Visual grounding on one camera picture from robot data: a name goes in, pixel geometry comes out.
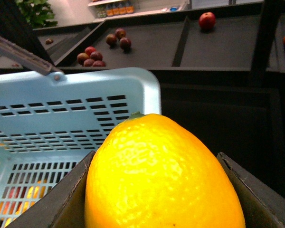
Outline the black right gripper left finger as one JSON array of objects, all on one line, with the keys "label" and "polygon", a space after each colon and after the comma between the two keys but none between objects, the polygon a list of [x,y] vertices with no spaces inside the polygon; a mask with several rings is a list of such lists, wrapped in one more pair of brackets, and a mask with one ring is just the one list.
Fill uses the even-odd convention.
[{"label": "black right gripper left finger", "polygon": [[26,210],[9,228],[84,228],[85,191],[91,151],[49,193]]}]

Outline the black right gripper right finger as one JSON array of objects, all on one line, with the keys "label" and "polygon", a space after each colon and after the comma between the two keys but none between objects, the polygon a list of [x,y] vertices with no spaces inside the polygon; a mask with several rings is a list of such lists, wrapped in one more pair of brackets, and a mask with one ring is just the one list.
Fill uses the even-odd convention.
[{"label": "black right gripper right finger", "polygon": [[234,186],[247,228],[285,228],[285,199],[226,154],[217,159]]}]

